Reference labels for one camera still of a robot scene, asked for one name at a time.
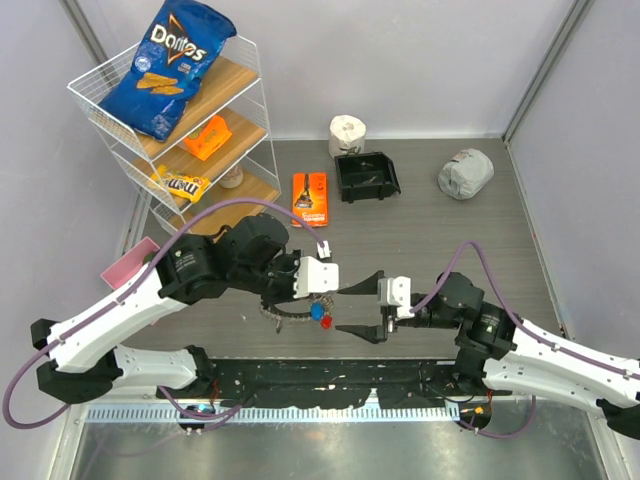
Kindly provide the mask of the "blue tag key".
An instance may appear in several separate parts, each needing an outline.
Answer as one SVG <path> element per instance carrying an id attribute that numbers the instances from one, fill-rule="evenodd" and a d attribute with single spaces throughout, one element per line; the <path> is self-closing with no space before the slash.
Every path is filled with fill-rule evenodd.
<path id="1" fill-rule="evenodd" d="M 310 305 L 310 317 L 313 321 L 320 322 L 325 316 L 325 307 L 321 302 L 314 302 Z"/>

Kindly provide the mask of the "keys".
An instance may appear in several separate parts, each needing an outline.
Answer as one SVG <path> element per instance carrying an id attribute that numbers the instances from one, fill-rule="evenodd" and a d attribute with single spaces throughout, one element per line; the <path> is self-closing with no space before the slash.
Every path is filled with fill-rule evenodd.
<path id="1" fill-rule="evenodd" d="M 375 184 L 383 179 L 380 167 L 371 160 L 359 160 L 349 174 L 348 184 L 353 186 Z"/>

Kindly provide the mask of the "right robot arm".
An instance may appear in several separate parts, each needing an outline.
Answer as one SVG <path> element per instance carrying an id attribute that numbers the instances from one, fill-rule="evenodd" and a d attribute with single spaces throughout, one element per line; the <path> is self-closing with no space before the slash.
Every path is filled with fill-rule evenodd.
<path id="1" fill-rule="evenodd" d="M 412 292 L 410 278 L 381 271 L 340 292 L 376 297 L 381 325 L 341 328 L 372 344 L 399 327 L 456 330 L 452 380 L 463 393 L 485 388 L 540 396 L 601 414 L 620 435 L 639 436 L 638 360 L 577 344 L 491 304 L 459 272 L 441 274 L 425 295 Z"/>

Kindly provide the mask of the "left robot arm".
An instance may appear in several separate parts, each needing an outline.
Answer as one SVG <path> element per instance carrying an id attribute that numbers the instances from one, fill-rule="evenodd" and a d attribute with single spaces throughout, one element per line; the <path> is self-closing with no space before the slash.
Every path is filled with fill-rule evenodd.
<path id="1" fill-rule="evenodd" d="M 31 326 L 33 344 L 50 349 L 36 370 L 38 387 L 66 404 L 95 400 L 127 387 L 159 397 L 207 395 L 215 381 L 205 350 L 140 350 L 124 340 L 155 321 L 234 289 L 256 294 L 267 310 L 299 299 L 300 251 L 286 249 L 287 229 L 268 214 L 223 226 L 212 236 L 185 234 L 126 284 L 64 322 Z"/>

